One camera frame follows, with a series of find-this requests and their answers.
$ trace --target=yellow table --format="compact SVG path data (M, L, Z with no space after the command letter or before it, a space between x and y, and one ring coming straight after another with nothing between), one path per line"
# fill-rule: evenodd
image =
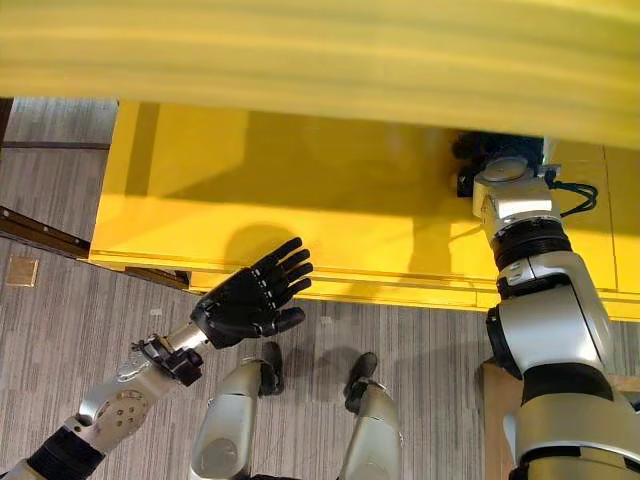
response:
M309 298L485 309L497 272L452 186L455 135L123 102L90 261L189 270L202 291L299 235L316 265ZM639 319L636 154L565 142L555 160L562 179L600 189L595 211L567 219L570 238L609 313ZM557 195L562 209L579 200Z

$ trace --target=robot forearm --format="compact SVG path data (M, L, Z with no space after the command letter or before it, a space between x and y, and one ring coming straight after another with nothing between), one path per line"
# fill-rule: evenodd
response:
M135 344L116 374L93 387L78 413L4 480L87 478L108 452L140 428L160 397L201 377L207 350L275 335L301 323L305 315L300 308L281 310L311 285L304 277L313 270L307 262L310 253L300 247L299 238L289 240L202 297L181 328Z
M487 319L494 356L524 380L515 435L507 435L518 466L509 478L639 478L638 416L605 373L607 313L561 219L593 208L597 191L563 184L589 201L560 214L549 191L558 188L556 169L532 165L521 142L500 143L509 148L496 148L474 178L473 212L500 270L502 301Z
M192 322L167 337L154 335L135 345L117 373L85 395L78 413L3 480L87 478L108 452L140 428L160 397L200 377L201 355L210 348Z

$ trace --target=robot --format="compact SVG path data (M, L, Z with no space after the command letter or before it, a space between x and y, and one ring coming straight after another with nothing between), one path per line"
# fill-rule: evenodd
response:
M542 139L479 133L454 145L456 156L471 161L458 193L473 197L499 270L501 302L487 318L495 361L524 382L522 405L505 423L517 465L510 480L639 480L640 418L607 380L608 317L562 223L594 208L597 190L557 181L558 167L544 164L545 151ZM555 188L586 200L560 213ZM94 387L78 413L5 479L87 478L162 395L197 381L207 350L302 322L299 308L281 310L311 283L304 278L313 269L309 252L296 252L301 246L299 239L287 242L204 296L182 328L136 344L116 375ZM279 347L269 343L266 350L233 371L210 402L190 480L275 479L251 477L257 400L279 394L284 382ZM339 480L400 478L398 412L372 379L375 367L375 356L363 355L345 388L357 422Z
M472 160L473 214L494 252L501 302L487 332L496 363L524 382L505 422L517 468L510 480L640 479L640 417L607 380L608 316L562 218L596 206L597 189L556 180L542 139L471 133L454 146ZM558 212L550 190L583 195Z
M184 326L134 344L116 374L92 388L78 412L4 479L88 478L111 450L141 427L155 402L202 376L208 350L270 337L304 321L300 308L281 309L311 286L305 277L313 270L307 262L310 253L301 247L299 238L288 241L200 299ZM258 398L278 395L284 387L280 348L271 342L265 350L264 359L248 361L228 375L210 401L193 448L190 480L276 479L251 476ZM376 366L374 354L362 355L344 390L346 407L357 422L340 479L399 478L400 421L393 400L371 378Z

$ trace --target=black object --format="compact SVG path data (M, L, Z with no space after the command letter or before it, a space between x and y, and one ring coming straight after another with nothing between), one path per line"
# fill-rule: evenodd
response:
M473 197L473 179L491 160L517 157L526 160L530 168L537 169L543 160L544 139L501 133L468 132L453 144L452 153L470 162L458 173L458 197Z
M300 324L302 309L280 311L293 296L311 286L309 250L300 238L289 240L253 266L243 268L196 304L191 319L216 348L244 338L270 337Z
M602 372L582 363L539 365L524 372L522 405L542 395L584 393L613 401L613 391Z
M170 352L160 340L158 335L154 335L146 342L141 340L133 345L134 350L141 351L149 360L163 368L169 375L179 380L188 387L202 377L202 357L193 349L182 348Z
M497 285L500 298L506 300L507 298L521 297L544 290L551 290L558 285L571 285L571 279L568 275L557 273L547 277L534 278L517 285L509 285L507 279L501 277L498 279Z
M562 212L560 216L563 218L575 213L588 212L589 210L596 208L598 205L598 189L593 185L588 185L586 183L560 182L556 180L556 172L554 170L547 171L544 179L550 190L566 190L567 192L577 193L586 198L586 200L578 206Z
M284 391L284 373L282 350L276 342L262 347L262 366L260 367L260 390L258 395L280 395Z
M50 436L27 464L47 480L83 480L105 456L66 428Z
M499 270L511 263L543 253L571 250L569 237L555 220L523 220L500 232L491 248Z
M509 474L509 480L528 480L529 479L529 464L522 465L515 470L511 470Z
M640 463L634 462L630 458L625 458L624 464L627 467L627 469L631 470L632 472L640 473Z
M521 464L531 463L534 460L549 457L579 457L581 455L580 447L563 446L563 447L541 447L525 453L520 459Z
M351 413L358 415L362 404L362 397L367 391L371 377L378 368L378 357L373 352L367 352L356 360L347 385L344 387L345 407Z
M487 334L489 335L489 342L491 343L496 364L500 368L504 368L513 377L522 380L522 372L520 372L504 336L500 312L495 307L489 309L487 313Z

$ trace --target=yellow tabletop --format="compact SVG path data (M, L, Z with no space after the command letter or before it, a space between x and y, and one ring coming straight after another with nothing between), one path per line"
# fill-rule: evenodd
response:
M0 95L640 148L638 0L2 0Z
M190 270L192 288L206 290L299 235L316 265L313 298L486 308L496 299L497 272L470 200L455 195L455 135L123 102L90 260ZM622 249L638 250L640 228L623 207L629 196L640 202L629 188L610 203L608 175L623 170L606 151L558 144L561 178L601 192L597 209L569 217L567 228L601 295L615 304L612 315L640 318L637 270L616 261ZM632 154L616 152L633 163ZM557 200L565 209L579 198L560 192Z

